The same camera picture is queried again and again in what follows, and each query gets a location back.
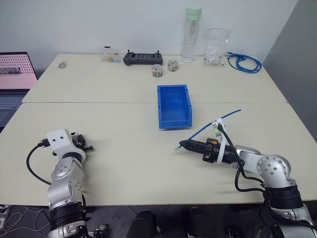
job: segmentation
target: beige table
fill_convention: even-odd
[[[180,68],[170,72],[168,59]],[[126,66],[102,62],[98,55],[58,55],[23,102],[155,103],[157,85],[187,84],[192,103],[286,102],[264,68],[247,74],[227,67],[205,67],[202,57],[183,63],[164,57],[162,78],[151,76],[150,65]],[[66,68],[58,68],[66,62]],[[244,64],[254,67],[251,61]]]
[[[317,199],[317,144],[286,103],[192,104],[193,127],[159,130],[157,104],[27,103],[0,135],[0,203],[47,205],[48,186],[26,168],[29,151],[46,133],[67,128],[79,131],[95,151],[84,164],[83,190],[88,205],[199,204],[261,202],[258,192],[235,190],[236,171],[229,165],[202,161],[178,141],[230,111],[226,118],[233,143],[279,154],[292,165],[304,200]],[[211,129],[197,136],[214,137]],[[50,180],[56,158],[50,147],[31,158],[34,171]],[[240,179],[243,188],[257,183]]]

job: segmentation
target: game controller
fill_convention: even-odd
[[[135,54],[128,50],[128,53],[123,57],[123,62],[128,66],[132,64],[163,64],[163,58],[159,51],[154,54]]]

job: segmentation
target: clear plastic bottle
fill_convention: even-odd
[[[192,4],[186,7],[185,36],[182,53],[182,60],[186,63],[191,63],[194,60],[198,22],[201,15],[201,6]]]

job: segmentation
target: blue wire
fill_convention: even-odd
[[[237,58],[236,60],[236,67],[233,66],[230,62],[230,59],[232,58]],[[246,73],[257,73],[261,70],[262,68],[262,64],[260,61],[258,61],[257,59],[255,58],[252,58],[250,56],[246,56],[246,55],[240,55],[240,54],[235,54],[235,53],[232,53],[232,52],[227,52],[227,59],[229,61],[229,64],[231,67],[235,68],[236,70],[239,70],[239,71],[242,71],[242,72],[246,72]],[[253,60],[257,66],[254,68],[254,69],[248,69],[248,68],[244,68],[240,65],[240,62],[242,61],[245,61],[246,59],[249,59],[249,60]]]
[[[241,111],[241,109],[236,110],[236,111],[233,111],[233,112],[230,112],[230,113],[228,113],[228,114],[222,116],[221,119],[224,119],[224,118],[226,118],[226,117],[228,117],[228,116],[230,116],[230,115],[232,115],[232,114],[234,114],[234,113],[237,113],[237,112],[239,112],[239,111]],[[189,137],[187,140],[193,139],[196,135],[198,135],[200,132],[202,132],[203,130],[205,130],[208,126],[212,125],[212,123],[213,123],[213,121],[210,122],[210,123],[208,123],[207,125],[205,125],[203,128],[201,128],[199,131],[197,131],[195,134],[193,134],[193,135],[192,135],[191,137]]]

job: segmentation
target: blue plastic bin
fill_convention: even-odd
[[[158,85],[158,121],[161,129],[192,126],[187,85]]]

